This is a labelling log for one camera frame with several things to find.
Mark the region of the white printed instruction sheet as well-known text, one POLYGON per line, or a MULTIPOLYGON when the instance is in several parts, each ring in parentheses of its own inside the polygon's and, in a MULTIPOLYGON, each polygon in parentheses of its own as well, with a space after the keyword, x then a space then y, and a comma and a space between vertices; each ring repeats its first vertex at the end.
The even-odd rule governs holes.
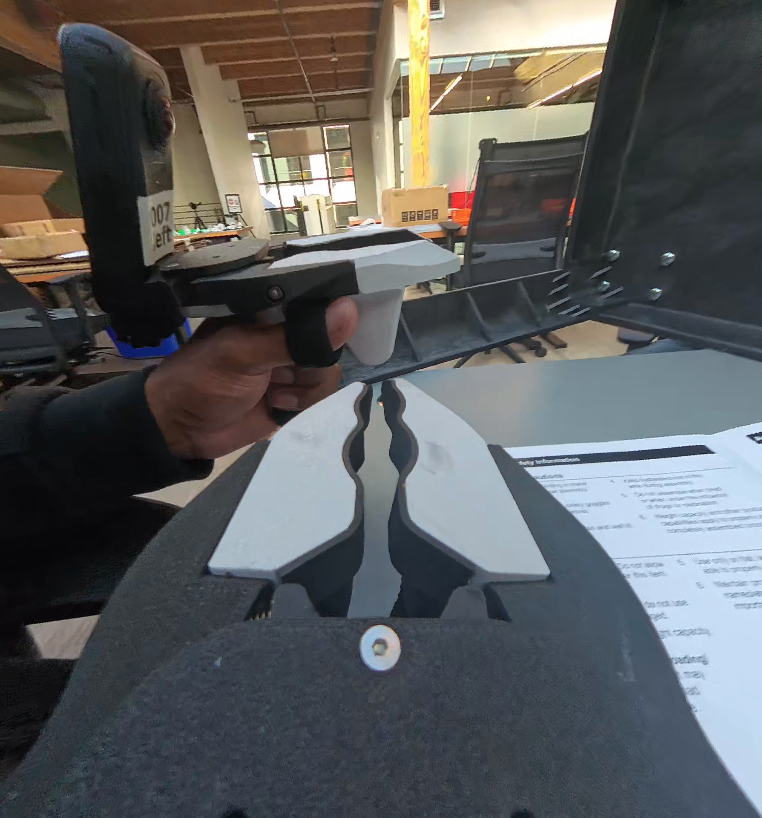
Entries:
POLYGON ((762 816, 762 422, 507 453, 621 570, 695 720, 762 816))

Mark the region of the black chair seat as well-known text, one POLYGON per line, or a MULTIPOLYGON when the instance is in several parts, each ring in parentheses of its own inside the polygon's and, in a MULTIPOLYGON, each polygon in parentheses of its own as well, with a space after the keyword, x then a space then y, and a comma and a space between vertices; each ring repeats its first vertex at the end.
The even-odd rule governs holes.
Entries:
POLYGON ((617 2, 552 314, 762 362, 762 1, 617 2))

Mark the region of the person's left hand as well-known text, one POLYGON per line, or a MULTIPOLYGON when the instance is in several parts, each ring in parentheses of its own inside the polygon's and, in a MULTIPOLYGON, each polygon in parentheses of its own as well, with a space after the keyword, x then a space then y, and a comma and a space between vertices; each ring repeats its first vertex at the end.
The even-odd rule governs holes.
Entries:
POLYGON ((300 412, 333 394, 338 364, 305 369, 288 351, 285 325, 209 319, 152 371, 145 400, 170 452, 216 459, 269 437, 272 410, 300 412))

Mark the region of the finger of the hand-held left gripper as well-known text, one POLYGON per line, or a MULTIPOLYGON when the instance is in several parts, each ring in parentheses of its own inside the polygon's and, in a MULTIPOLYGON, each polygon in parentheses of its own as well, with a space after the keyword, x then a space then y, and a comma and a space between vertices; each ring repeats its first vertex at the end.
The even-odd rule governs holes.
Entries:
POLYGON ((353 251, 373 246, 396 245, 424 236, 406 228, 356 228, 343 232, 307 236, 284 242, 284 253, 317 251, 353 251))
POLYGON ((269 272, 319 271, 338 262, 352 265, 360 294, 403 291, 407 286, 437 280, 461 269, 456 253, 432 241, 409 241, 342 251, 299 253, 274 262, 269 272))

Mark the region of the black mesh office chair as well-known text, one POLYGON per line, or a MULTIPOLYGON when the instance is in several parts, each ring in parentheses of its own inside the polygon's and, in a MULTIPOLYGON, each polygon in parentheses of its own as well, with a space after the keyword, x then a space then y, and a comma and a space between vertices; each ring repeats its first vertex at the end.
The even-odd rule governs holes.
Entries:
POLYGON ((82 275, 64 278, 71 307, 48 308, 0 264, 0 383, 11 388, 27 380, 53 379, 87 363, 95 336, 109 317, 89 310, 81 297, 82 275))
POLYGON ((588 134, 479 143, 461 271, 465 289, 559 267, 588 134))

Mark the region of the person's left forearm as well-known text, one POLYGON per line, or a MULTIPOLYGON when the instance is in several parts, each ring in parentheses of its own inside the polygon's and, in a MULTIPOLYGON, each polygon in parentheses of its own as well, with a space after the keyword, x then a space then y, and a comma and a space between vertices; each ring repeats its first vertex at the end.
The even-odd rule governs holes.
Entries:
MULTIPOLYGON (((0 570, 47 559, 64 533, 130 497, 210 476, 213 459, 175 455, 132 372, 86 389, 28 388, 0 409, 0 570)), ((0 580, 0 639, 20 633, 28 592, 0 580)))

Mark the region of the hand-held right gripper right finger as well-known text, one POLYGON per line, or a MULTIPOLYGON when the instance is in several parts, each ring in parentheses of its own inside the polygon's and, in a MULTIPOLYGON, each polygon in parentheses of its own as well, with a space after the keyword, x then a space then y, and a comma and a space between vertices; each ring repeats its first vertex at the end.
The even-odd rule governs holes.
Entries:
POLYGON ((485 439, 406 380, 382 384, 398 471, 388 552, 393 617, 440 617, 457 589, 544 582, 550 568, 485 439))

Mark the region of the grey desk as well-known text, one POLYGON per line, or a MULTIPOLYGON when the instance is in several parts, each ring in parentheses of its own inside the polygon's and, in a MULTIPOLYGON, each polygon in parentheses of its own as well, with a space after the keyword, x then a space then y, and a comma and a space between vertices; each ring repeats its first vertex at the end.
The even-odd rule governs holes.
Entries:
POLYGON ((762 362, 711 350, 465 366, 406 379, 503 447, 710 435, 762 421, 762 362))

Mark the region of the brown cardboard box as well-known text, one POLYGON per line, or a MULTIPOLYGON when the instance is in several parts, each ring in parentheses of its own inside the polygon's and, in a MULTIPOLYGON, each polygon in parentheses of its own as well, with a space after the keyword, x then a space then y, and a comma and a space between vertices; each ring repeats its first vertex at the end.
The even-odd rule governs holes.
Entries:
POLYGON ((448 220, 447 185, 390 188, 382 192, 382 224, 385 227, 406 228, 448 220))

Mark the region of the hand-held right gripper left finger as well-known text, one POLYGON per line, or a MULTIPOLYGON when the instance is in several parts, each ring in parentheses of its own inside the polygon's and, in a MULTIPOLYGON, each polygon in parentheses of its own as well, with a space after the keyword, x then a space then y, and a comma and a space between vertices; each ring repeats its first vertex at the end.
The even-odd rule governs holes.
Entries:
POLYGON ((294 584, 345 617, 365 550, 365 430, 373 389, 353 383, 273 436, 208 562, 217 577, 294 584))

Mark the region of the yellow wooden post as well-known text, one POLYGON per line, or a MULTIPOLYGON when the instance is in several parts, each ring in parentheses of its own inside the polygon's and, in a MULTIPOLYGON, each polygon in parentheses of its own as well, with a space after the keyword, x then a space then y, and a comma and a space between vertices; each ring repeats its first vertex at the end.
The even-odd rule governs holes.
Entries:
POLYGON ((411 187, 429 185, 430 2, 408 1, 411 187))

